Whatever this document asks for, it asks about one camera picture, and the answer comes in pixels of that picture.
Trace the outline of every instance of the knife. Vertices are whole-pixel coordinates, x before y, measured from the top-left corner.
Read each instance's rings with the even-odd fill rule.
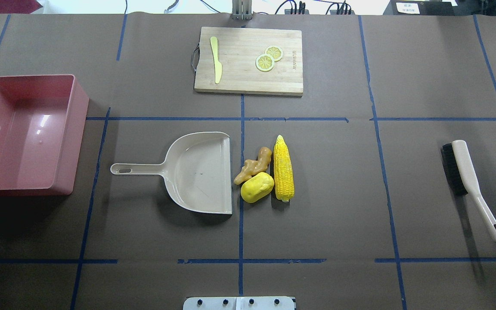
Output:
[[[223,65],[218,59],[218,45],[216,37],[210,37],[210,45],[212,45],[212,54],[214,56],[215,84],[219,84],[219,81],[221,81],[221,74],[223,72]]]

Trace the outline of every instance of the metal bracket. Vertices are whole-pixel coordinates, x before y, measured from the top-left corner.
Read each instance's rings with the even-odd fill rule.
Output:
[[[183,310],[296,310],[296,299],[287,296],[187,298]]]
[[[232,19],[252,19],[252,0],[232,0]]]

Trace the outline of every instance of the white label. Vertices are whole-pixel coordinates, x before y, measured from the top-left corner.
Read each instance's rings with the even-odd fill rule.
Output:
[[[403,12],[405,14],[420,14],[419,4],[417,3],[395,3],[398,12]]]

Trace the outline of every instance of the yellow corn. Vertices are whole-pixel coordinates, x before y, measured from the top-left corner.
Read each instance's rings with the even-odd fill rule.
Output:
[[[281,135],[273,149],[273,169],[275,177],[275,195],[278,200],[288,202],[294,196],[294,175],[288,147]]]

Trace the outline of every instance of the lemon slice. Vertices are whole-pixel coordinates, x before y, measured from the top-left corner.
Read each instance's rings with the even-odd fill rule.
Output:
[[[267,54],[261,54],[256,58],[256,67],[263,72],[270,71],[275,65],[273,57]]]
[[[267,49],[265,49],[265,53],[267,55],[270,55],[271,57],[273,57],[273,60],[274,61],[279,61],[282,59],[284,53],[281,49],[281,47],[278,47],[276,45],[271,45],[270,47],[268,47]]]

